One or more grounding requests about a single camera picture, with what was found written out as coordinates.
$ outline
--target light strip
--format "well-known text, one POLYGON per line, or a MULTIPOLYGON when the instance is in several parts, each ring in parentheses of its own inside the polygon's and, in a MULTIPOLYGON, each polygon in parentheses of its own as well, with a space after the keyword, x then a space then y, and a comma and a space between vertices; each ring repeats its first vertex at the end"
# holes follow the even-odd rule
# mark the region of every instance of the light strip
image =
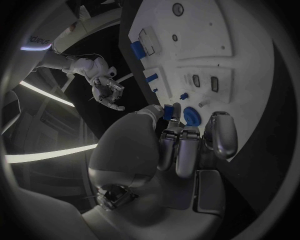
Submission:
POLYGON ((75 148, 59 150, 59 151, 49 151, 49 152, 20 154, 20 155, 5 155, 5 159, 9 164, 27 163, 27 162, 61 157, 69 154, 75 154, 82 151, 94 149, 95 147, 97 147, 97 144, 75 147, 75 148))
POLYGON ((48 92, 45 92, 45 91, 43 91, 43 90, 40 90, 40 89, 38 89, 37 87, 28 84, 27 82, 21 81, 20 84, 23 85, 24 87, 27 87, 27 88, 29 88, 29 89, 31 89, 31 90, 33 90, 33 91, 39 93, 39 94, 43 94, 43 95, 46 96, 46 97, 49 97, 49 98, 54 99, 54 100, 56 100, 56 101, 59 101, 59 102, 61 102, 61 103, 67 104, 67 105, 69 105, 69 106, 75 107, 75 106, 73 105, 73 103, 71 103, 71 102, 69 102, 69 101, 66 101, 66 100, 63 100, 63 99, 61 99, 61 98, 59 98, 59 97, 57 97, 57 96, 54 96, 54 95, 52 95, 52 94, 50 94, 50 93, 48 93, 48 92))
POLYGON ((27 47, 27 46, 22 46, 21 50, 24 51, 44 51, 47 50, 51 47, 52 44, 50 44, 49 46, 45 46, 45 47, 27 47))

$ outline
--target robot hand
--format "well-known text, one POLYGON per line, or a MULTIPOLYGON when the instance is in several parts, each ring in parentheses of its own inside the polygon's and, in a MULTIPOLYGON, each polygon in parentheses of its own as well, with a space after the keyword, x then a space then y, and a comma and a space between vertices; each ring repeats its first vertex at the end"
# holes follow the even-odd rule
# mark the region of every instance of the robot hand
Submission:
POLYGON ((111 109, 124 111, 124 106, 118 106, 114 102, 122 97, 124 87, 111 78, 97 77, 91 83, 92 94, 95 100, 111 109))

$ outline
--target led light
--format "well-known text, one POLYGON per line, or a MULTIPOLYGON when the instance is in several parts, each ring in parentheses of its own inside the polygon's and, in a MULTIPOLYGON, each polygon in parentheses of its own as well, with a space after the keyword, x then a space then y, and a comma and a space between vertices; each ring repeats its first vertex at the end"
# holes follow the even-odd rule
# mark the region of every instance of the led light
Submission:
POLYGON ((5 159, 9 164, 17 164, 17 163, 27 163, 33 161, 39 161, 44 159, 51 159, 56 157, 61 157, 69 154, 75 154, 82 151, 94 149, 98 144, 75 147, 65 150, 59 151, 49 151, 49 152, 41 152, 41 153, 33 153, 33 154, 20 154, 20 155, 5 155, 5 159))
POLYGON ((22 46, 21 47, 21 50, 24 50, 24 51, 44 51, 44 50, 47 50, 51 47, 52 44, 50 44, 49 46, 45 46, 45 47, 26 47, 26 46, 22 46))
POLYGON ((67 105, 69 105, 69 106, 75 107, 75 106, 73 105, 73 103, 71 103, 71 102, 69 102, 69 101, 66 101, 66 100, 63 100, 63 99, 61 99, 61 98, 59 98, 59 97, 57 97, 57 96, 54 96, 54 95, 52 95, 52 94, 50 94, 50 93, 47 93, 47 92, 45 92, 45 91, 43 91, 43 90, 40 90, 40 89, 38 89, 37 87, 28 84, 27 82, 21 81, 20 84, 23 85, 24 87, 27 87, 27 88, 29 88, 29 89, 31 89, 31 90, 33 90, 33 91, 39 93, 39 94, 43 94, 43 95, 46 96, 46 97, 49 97, 49 98, 54 99, 54 100, 56 100, 56 101, 59 101, 59 102, 61 102, 61 103, 67 104, 67 105))

